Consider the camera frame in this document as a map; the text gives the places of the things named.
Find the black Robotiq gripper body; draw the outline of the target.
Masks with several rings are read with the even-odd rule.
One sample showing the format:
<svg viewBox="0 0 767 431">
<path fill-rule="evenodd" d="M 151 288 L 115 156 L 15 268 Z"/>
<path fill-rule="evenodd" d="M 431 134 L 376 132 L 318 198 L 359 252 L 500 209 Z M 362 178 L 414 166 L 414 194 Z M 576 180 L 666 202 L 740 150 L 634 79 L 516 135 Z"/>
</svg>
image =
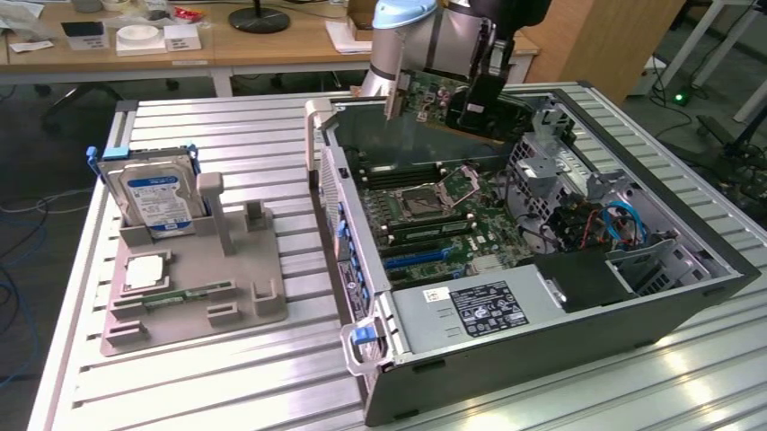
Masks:
<svg viewBox="0 0 767 431">
<path fill-rule="evenodd" d="M 524 27 L 542 23 L 548 12 L 548 0 L 478 0 L 470 8 L 486 23 L 480 30 L 478 53 L 472 57 L 470 77 L 472 82 L 506 80 L 511 71 L 514 35 Z M 490 71 L 494 44 L 503 43 L 499 72 Z"/>
</svg>

